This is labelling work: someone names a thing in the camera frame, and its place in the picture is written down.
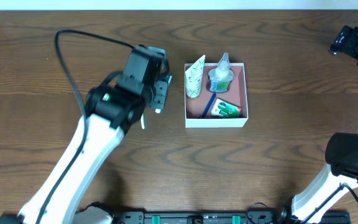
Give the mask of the teal toothpaste tube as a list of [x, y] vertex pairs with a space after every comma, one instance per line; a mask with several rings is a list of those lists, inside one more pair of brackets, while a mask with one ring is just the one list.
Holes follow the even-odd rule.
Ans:
[[172, 80], [171, 75], [167, 75], [163, 80], [159, 80], [156, 84], [156, 96], [154, 98], [155, 112], [160, 113], [165, 107], [168, 96], [169, 86]]

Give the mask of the white cream shampoo tube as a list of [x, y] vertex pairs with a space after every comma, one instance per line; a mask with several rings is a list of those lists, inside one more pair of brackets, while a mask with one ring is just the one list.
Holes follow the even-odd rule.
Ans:
[[201, 93], [205, 58], [201, 56], [185, 71], [186, 96], [190, 99], [197, 99]]

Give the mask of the green white toothbrush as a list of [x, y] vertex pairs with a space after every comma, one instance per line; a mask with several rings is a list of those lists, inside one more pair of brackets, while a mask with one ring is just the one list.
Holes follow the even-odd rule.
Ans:
[[144, 113], [140, 117], [140, 124], [141, 124], [141, 128], [145, 129], [145, 116], [144, 116]]

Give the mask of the blue disposable razor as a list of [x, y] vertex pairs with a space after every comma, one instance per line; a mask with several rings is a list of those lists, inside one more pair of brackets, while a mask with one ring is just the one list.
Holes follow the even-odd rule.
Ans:
[[198, 117], [197, 117], [198, 119], [204, 119], [206, 117], [206, 115], [208, 114], [208, 111], [209, 111], [211, 105], [213, 104], [215, 98], [216, 98], [216, 93], [213, 93], [211, 98], [209, 99], [205, 109], [203, 110], [203, 113], [198, 115]]

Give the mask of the clear pump soap bottle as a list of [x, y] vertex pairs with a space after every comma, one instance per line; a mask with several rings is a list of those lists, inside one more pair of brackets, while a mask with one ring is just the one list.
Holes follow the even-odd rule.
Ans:
[[230, 69], [229, 54], [224, 52], [216, 68], [209, 71], [209, 90], [215, 93], [228, 91], [230, 83], [234, 79], [234, 72]]

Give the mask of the green Dettol soap bar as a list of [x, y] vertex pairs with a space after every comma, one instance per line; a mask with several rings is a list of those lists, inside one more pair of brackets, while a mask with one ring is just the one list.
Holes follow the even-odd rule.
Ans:
[[238, 118], [241, 114], [241, 107], [218, 98], [212, 107], [211, 114], [222, 118]]

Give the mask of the white box pink interior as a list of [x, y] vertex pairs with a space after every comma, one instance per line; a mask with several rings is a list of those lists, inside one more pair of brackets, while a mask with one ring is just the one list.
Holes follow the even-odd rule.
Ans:
[[249, 119], [246, 72], [243, 63], [231, 63], [234, 79], [225, 93], [218, 93], [216, 99], [221, 99], [241, 108], [238, 118], [219, 118], [207, 112], [201, 117], [213, 93], [208, 90], [208, 73], [217, 67], [217, 63], [206, 63], [203, 71], [202, 88], [195, 100], [185, 97], [185, 127], [186, 128], [242, 128]]

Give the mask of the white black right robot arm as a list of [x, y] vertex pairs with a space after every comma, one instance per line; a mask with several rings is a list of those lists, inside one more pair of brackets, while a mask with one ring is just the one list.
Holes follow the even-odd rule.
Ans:
[[[358, 66], [358, 27], [344, 26], [329, 52], [344, 53], [355, 59]], [[355, 134], [333, 134], [320, 173], [282, 208], [278, 223], [349, 223], [348, 214], [329, 209], [345, 194], [355, 195], [355, 188], [358, 188], [358, 130]]]

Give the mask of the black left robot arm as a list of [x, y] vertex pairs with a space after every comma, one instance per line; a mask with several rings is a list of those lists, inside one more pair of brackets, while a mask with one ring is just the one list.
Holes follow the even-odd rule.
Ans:
[[123, 71], [110, 73], [89, 91], [85, 115], [38, 192], [18, 214], [2, 214], [0, 223], [112, 223], [114, 215], [103, 208], [77, 208], [108, 155], [134, 123], [144, 122], [144, 110], [164, 109], [169, 70], [163, 49], [134, 47]]

